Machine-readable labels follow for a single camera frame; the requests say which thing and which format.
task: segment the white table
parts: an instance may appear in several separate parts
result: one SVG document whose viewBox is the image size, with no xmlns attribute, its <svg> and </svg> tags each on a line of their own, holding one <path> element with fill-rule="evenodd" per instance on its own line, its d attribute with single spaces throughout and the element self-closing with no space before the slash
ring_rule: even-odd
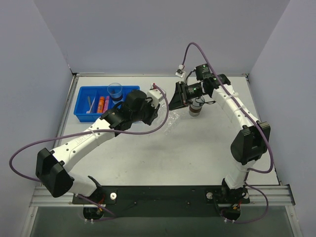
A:
<svg viewBox="0 0 316 237">
<path fill-rule="evenodd" d="M 257 115 L 246 78 L 229 79 L 245 106 Z M 79 77 L 64 134 L 81 132 L 89 127 L 89 123 L 79 122 L 73 114 L 81 86 L 118 82 L 139 85 L 142 91 L 147 92 L 150 83 L 155 82 L 167 92 L 170 101 L 177 81 L 177 77 Z M 150 135 L 121 134 L 89 153 L 72 172 L 91 175 L 101 185 L 221 185 L 233 166 L 230 145 L 237 131 L 216 103 L 204 105 L 197 118 L 189 116 L 188 108 L 182 109 L 180 114 L 170 132 L 165 133 L 162 128 Z M 136 123 L 130 130 L 153 128 L 154 125 Z M 269 154 L 265 153 L 254 168 L 267 170 L 269 165 Z M 275 171 L 270 174 L 250 172 L 248 183 L 278 185 L 277 174 Z"/>
</svg>

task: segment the white wall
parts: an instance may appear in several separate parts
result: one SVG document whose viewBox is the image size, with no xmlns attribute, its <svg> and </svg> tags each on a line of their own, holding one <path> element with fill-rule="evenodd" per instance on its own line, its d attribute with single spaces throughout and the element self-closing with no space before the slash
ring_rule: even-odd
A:
<svg viewBox="0 0 316 237">
<path fill-rule="evenodd" d="M 56 135 L 71 72 L 32 0 L 2 0 L 0 7 L 0 236 L 20 236 L 35 182 L 8 165 L 20 147 Z M 37 151 L 15 166 L 35 176 Z"/>
<path fill-rule="evenodd" d="M 290 184 L 305 237 L 316 236 L 316 1 L 291 0 L 250 73 L 272 127 L 279 177 Z"/>
<path fill-rule="evenodd" d="M 73 72 L 114 74 L 174 73 L 191 41 L 218 72 L 249 73 L 288 2 L 35 0 Z"/>
</svg>

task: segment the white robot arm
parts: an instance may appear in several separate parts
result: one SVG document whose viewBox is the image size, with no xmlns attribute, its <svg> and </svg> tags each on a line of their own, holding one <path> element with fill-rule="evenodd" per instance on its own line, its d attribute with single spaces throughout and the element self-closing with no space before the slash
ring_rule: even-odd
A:
<svg viewBox="0 0 316 237">
<path fill-rule="evenodd" d="M 249 172 L 248 169 L 267 151 L 266 144 L 258 129 L 240 109 L 243 108 L 257 122 L 267 140 L 269 140 L 270 126 L 267 122 L 260 122 L 245 107 L 239 99 L 238 93 L 234 91 L 233 86 L 224 74 L 219 75 L 219 78 L 231 95 L 228 95 L 219 84 L 216 77 L 210 72 L 207 64 L 197 66 L 195 72 L 198 83 L 187 85 L 186 79 L 176 83 L 175 94 L 169 104 L 170 110 L 190 106 L 190 114 L 193 116 L 194 114 L 198 115 L 204 104 L 203 99 L 201 99 L 204 95 L 209 95 L 220 105 L 238 131 L 237 137 L 231 145 L 235 165 L 225 177 L 223 183 L 231 190 L 240 189 L 244 186 L 247 172 Z M 236 105 L 232 97 L 238 101 L 240 107 Z"/>
<path fill-rule="evenodd" d="M 159 103 L 162 100 L 162 93 L 153 86 L 147 94 L 140 90 L 132 91 L 125 102 L 107 110 L 85 130 L 90 133 L 51 151 L 42 149 L 38 153 L 36 176 L 55 198 L 66 192 L 90 196 L 99 184 L 91 176 L 83 177 L 71 173 L 72 168 L 96 147 L 118 135 L 104 130 L 125 131 L 136 121 L 151 125 L 158 116 Z"/>
</svg>

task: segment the clear plastic cup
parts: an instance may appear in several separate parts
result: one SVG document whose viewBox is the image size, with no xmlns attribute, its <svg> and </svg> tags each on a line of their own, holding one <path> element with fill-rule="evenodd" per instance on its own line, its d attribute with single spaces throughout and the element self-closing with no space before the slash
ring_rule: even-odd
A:
<svg viewBox="0 0 316 237">
<path fill-rule="evenodd" d="M 123 87 L 119 83 L 112 83 L 108 86 L 108 93 L 114 104 L 123 100 L 122 89 Z"/>
</svg>

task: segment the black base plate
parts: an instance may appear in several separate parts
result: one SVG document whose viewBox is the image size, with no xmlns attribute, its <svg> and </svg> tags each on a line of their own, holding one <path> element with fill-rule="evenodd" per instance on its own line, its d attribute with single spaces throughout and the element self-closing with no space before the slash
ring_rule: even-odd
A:
<svg viewBox="0 0 316 237">
<path fill-rule="evenodd" d="M 210 217 L 218 216 L 214 201 L 206 194 L 213 193 L 218 204 L 227 203 L 220 198 L 222 186 L 103 186 L 106 208 L 117 217 Z M 117 199 L 109 201 L 115 192 Z M 242 199 L 243 204 L 250 203 Z M 73 197 L 73 204 L 90 204 Z"/>
</svg>

